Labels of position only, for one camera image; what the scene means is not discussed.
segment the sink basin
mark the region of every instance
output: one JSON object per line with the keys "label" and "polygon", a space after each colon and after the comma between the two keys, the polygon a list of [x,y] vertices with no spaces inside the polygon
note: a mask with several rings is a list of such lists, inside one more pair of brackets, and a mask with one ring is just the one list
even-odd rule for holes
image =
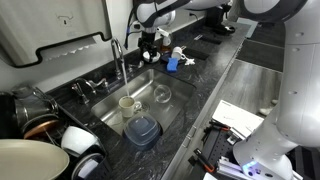
{"label": "sink basin", "polygon": [[[166,103],[159,103],[154,97],[154,90],[159,85],[166,85],[171,90],[171,98]],[[127,88],[130,96],[141,103],[140,111],[147,112],[154,117],[161,125],[163,133],[195,91],[193,85],[153,69],[132,79],[128,82]],[[120,135],[128,119],[122,117],[118,102],[126,95],[126,86],[123,86],[91,109],[95,116]]]}

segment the white mug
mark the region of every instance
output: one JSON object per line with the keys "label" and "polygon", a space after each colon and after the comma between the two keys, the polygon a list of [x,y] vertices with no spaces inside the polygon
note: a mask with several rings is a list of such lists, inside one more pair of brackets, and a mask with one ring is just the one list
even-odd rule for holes
{"label": "white mug", "polygon": [[130,96],[124,96],[119,100],[119,106],[122,116],[130,118],[133,116],[134,111],[141,107],[141,104],[135,102],[135,100]]}
{"label": "white mug", "polygon": [[177,58],[177,60],[179,61],[180,59],[185,59],[186,56],[182,53],[181,47],[175,47],[172,50],[171,58]]}
{"label": "white mug", "polygon": [[61,148],[67,153],[79,157],[94,144],[99,144],[96,136],[81,128],[69,126],[62,136]]}

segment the white wall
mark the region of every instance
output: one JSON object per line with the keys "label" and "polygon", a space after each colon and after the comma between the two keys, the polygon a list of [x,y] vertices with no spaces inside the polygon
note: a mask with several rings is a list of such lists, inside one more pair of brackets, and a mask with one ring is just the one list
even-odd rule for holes
{"label": "white wall", "polygon": [[[117,37],[122,44],[125,39],[125,29],[132,1],[108,0],[107,5],[113,36]],[[198,18],[204,17],[204,12],[194,13],[198,15]],[[194,21],[194,17],[189,17],[188,11],[178,10],[175,22],[167,29],[173,32]],[[125,53],[138,48],[138,37],[139,34],[132,34],[129,37],[129,50]],[[0,91],[10,91],[14,85],[20,83],[28,83],[43,91],[48,91],[106,64],[112,59],[110,42],[102,42],[75,54],[23,69],[10,67],[0,61]]]}

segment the black granite countertop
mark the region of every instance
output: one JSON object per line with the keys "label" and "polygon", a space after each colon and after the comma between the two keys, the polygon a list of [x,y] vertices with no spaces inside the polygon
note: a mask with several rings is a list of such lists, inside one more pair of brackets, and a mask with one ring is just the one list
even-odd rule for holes
{"label": "black granite countertop", "polygon": [[[136,150],[91,113],[91,108],[95,104],[124,84],[122,80],[115,80],[113,62],[84,75],[84,78],[87,79],[106,77],[108,82],[110,82],[109,91],[98,90],[97,95],[88,95],[87,97],[90,99],[90,102],[87,105],[78,104],[77,95],[71,90],[70,83],[52,90],[49,94],[74,118],[85,124],[100,138],[109,153],[108,159],[113,169],[114,179],[161,179],[227,65],[235,56],[249,29],[247,25],[230,24],[236,28],[235,34],[231,36],[214,37],[215,35],[210,32],[210,29],[203,27],[202,23],[197,23],[193,27],[183,28],[173,34],[173,46],[184,45],[205,52],[210,54],[208,59],[195,59],[195,65],[179,65],[177,73],[167,73],[165,64],[156,63],[146,64],[143,68],[129,75],[130,81],[132,79],[131,76],[136,76],[147,69],[153,68],[193,84],[196,87],[196,91],[190,97],[188,103],[161,136],[157,144],[149,151]],[[221,40],[222,43],[217,45],[202,40],[193,40],[199,34],[216,38]],[[138,57],[139,53],[135,51],[126,55],[125,60],[127,62],[136,61]]]}

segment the sink drain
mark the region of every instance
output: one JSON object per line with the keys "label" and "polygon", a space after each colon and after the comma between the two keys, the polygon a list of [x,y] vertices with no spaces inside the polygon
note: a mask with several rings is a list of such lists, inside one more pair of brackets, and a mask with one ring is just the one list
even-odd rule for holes
{"label": "sink drain", "polygon": [[138,112],[148,112],[150,110],[150,105],[146,102],[137,102],[136,113]]}

